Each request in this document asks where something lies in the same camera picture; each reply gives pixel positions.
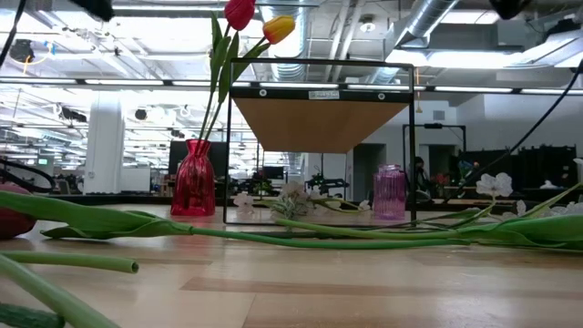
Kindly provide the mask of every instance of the pink vase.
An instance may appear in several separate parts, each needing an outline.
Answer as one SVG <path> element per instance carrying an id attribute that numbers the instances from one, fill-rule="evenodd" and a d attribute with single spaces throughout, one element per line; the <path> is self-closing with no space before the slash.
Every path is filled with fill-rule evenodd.
<path id="1" fill-rule="evenodd" d="M 374 174 L 374 217 L 404 220 L 405 177 L 398 165 L 379 166 Z"/>
<path id="2" fill-rule="evenodd" d="M 186 140 L 189 155 L 176 175 L 170 214 L 209 216 L 215 213 L 215 174 L 209 160 L 210 142 Z"/>

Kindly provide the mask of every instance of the red vase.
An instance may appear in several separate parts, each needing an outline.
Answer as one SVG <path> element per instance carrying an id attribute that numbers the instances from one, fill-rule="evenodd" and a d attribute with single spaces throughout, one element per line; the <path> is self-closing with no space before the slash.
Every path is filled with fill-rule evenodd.
<path id="1" fill-rule="evenodd" d="M 189 155 L 176 175 L 170 214 L 208 216 L 215 213 L 215 174 L 209 160 L 210 142 L 186 140 Z"/>

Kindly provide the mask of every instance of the tulip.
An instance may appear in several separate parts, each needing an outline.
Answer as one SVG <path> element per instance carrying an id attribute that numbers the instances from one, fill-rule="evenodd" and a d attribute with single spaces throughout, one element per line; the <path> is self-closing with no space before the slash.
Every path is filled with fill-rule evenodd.
<path id="1" fill-rule="evenodd" d="M 247 26 L 255 15 L 255 0 L 230 0 L 225 5 L 225 17 L 237 31 Z"/>
<path id="2" fill-rule="evenodd" d="M 295 22 L 292 16 L 279 16 L 265 23 L 263 26 L 263 34 L 272 45 L 277 45 L 293 32 L 294 28 Z"/>

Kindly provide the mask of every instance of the black cable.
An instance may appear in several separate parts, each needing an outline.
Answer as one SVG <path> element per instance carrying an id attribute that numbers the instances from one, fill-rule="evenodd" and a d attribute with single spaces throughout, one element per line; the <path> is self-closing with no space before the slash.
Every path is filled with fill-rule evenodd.
<path id="1" fill-rule="evenodd" d="M 11 167 L 18 168 L 18 169 L 24 169 L 24 170 L 33 172 L 35 174 L 38 174 L 39 176 L 46 179 L 48 181 L 48 183 L 51 185 L 50 188 L 38 187 L 30 182 L 27 182 L 27 181 L 24 181 L 23 179 L 18 178 L 16 175 L 8 172 L 7 169 L 0 169 L 0 177 L 4 178 L 7 181 L 14 182 L 18 186 L 20 186 L 28 191 L 48 193 L 48 192 L 51 192 L 55 189 L 56 184 L 55 184 L 55 180 L 53 179 L 53 177 L 49 176 L 48 174 L 46 174 L 45 172 L 43 172 L 40 169 L 30 168 L 26 165 L 11 162 L 11 161 L 8 161 L 6 159 L 0 159 L 0 164 L 4 164 L 5 166 L 11 166 Z"/>
<path id="2" fill-rule="evenodd" d="M 22 14 L 25 12 L 25 5 L 26 5 L 26 0 L 20 0 L 20 3 L 18 4 L 18 8 L 16 9 L 15 21 L 12 25 L 12 29 L 10 30 L 10 33 L 8 34 L 8 38 L 6 39 L 6 42 L 4 43 L 4 47 L 2 48 L 2 54 L 0 54 L 0 68 L 2 68 L 4 61 L 6 60 L 6 56 L 8 56 L 8 50 L 10 50 L 10 46 L 12 45 L 12 43 L 15 40 L 16 27 L 18 26 L 18 22 L 20 22 L 20 17 L 22 17 Z"/>
<path id="3" fill-rule="evenodd" d="M 515 151 L 516 149 L 518 149 L 518 147 L 520 147 L 520 145 L 522 145 L 522 143 L 525 142 L 525 140 L 528 137 L 530 137 L 530 135 L 538 128 L 538 126 L 540 126 L 540 124 L 545 119 L 547 119 L 547 117 L 550 115 L 550 113 L 552 113 L 553 110 L 555 110 L 555 108 L 557 108 L 558 104 L 560 104 L 561 101 L 563 101 L 563 98 L 571 90 L 571 88 L 573 87 L 573 85 L 577 81 L 577 77 L 579 76 L 579 74 L 581 74 L 581 72 L 583 72 L 583 59 L 581 59 L 581 62 L 579 63 L 579 66 L 577 67 L 577 70 L 575 71 L 575 74 L 573 74 L 573 77 L 571 78 L 571 81 L 568 83 L 568 85 L 565 88 L 565 90 L 563 91 L 563 93 L 557 98 L 557 100 L 555 101 L 555 103 L 553 104 L 553 106 L 551 106 L 547 110 L 547 112 L 545 113 L 545 115 L 543 115 L 543 117 L 540 118 L 537 121 L 537 123 L 535 123 L 535 125 L 532 128 L 530 128 L 530 130 L 516 143 L 516 145 L 514 145 L 514 147 L 512 147 L 511 149 L 509 149 L 507 152 L 505 152 L 499 158 L 493 160 L 488 165 L 484 166 L 480 170 L 474 172 L 472 175 L 470 175 L 469 177 L 467 177 L 467 179 L 465 179 L 465 182 L 464 183 L 462 183 L 459 187 L 457 187 L 457 189 L 453 193 L 451 193 L 447 198 L 444 199 L 443 204 L 446 204 L 450 199 L 452 199 L 453 197 L 457 196 L 457 194 L 467 185 L 467 183 L 469 181 L 474 180 L 474 178 L 480 176 L 481 174 L 483 174 L 484 172 L 486 172 L 488 169 L 490 169 L 491 167 L 493 167 L 494 165 L 496 165 L 497 162 L 499 162 L 500 160 L 505 159 L 506 157 L 510 156 L 510 154 L 512 154 L 513 151 Z"/>

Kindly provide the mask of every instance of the pillar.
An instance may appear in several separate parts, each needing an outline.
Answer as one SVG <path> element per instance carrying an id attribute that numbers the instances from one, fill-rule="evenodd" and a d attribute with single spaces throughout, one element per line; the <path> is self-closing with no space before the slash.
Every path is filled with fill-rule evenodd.
<path id="1" fill-rule="evenodd" d="M 96 91 L 91 104 L 83 193 L 119 193 L 124 115 L 117 92 Z"/>

